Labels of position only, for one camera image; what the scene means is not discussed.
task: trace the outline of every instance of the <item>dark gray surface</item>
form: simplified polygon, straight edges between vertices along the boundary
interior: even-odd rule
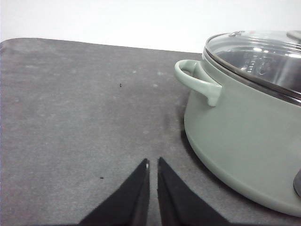
[[[143,158],[148,225],[160,225],[160,156],[232,222],[301,224],[228,188],[192,151],[182,120],[189,90],[173,67],[199,54],[44,39],[1,45],[3,226],[78,223]]]

